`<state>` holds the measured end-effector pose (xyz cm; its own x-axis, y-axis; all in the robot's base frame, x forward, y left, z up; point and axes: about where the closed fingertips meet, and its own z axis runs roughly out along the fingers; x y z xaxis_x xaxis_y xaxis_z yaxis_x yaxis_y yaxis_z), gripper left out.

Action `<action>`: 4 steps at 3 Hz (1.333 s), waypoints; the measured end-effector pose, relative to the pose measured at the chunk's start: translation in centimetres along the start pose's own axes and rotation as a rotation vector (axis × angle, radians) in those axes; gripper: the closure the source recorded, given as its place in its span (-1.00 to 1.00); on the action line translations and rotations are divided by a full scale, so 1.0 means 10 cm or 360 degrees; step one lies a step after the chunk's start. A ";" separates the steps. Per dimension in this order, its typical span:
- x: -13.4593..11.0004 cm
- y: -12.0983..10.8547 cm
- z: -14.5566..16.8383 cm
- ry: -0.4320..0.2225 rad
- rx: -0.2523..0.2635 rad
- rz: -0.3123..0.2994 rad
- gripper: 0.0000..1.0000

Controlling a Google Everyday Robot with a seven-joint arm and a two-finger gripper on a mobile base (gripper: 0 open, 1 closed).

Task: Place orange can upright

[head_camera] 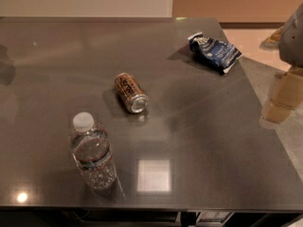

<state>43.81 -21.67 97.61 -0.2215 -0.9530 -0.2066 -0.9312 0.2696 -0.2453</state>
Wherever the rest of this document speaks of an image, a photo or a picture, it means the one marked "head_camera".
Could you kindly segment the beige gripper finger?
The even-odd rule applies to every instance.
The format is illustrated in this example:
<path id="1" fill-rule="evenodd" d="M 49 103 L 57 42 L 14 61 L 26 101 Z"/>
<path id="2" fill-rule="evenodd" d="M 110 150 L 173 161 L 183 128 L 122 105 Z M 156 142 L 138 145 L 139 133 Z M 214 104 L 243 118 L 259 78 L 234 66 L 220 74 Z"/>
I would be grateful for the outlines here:
<path id="1" fill-rule="evenodd" d="M 278 46 L 281 38 L 283 27 L 281 26 L 275 30 L 268 38 L 263 41 L 264 46 L 273 47 Z"/>
<path id="2" fill-rule="evenodd" d="M 303 68 L 291 67 L 276 73 L 261 116 L 272 123 L 281 123 L 303 102 Z"/>

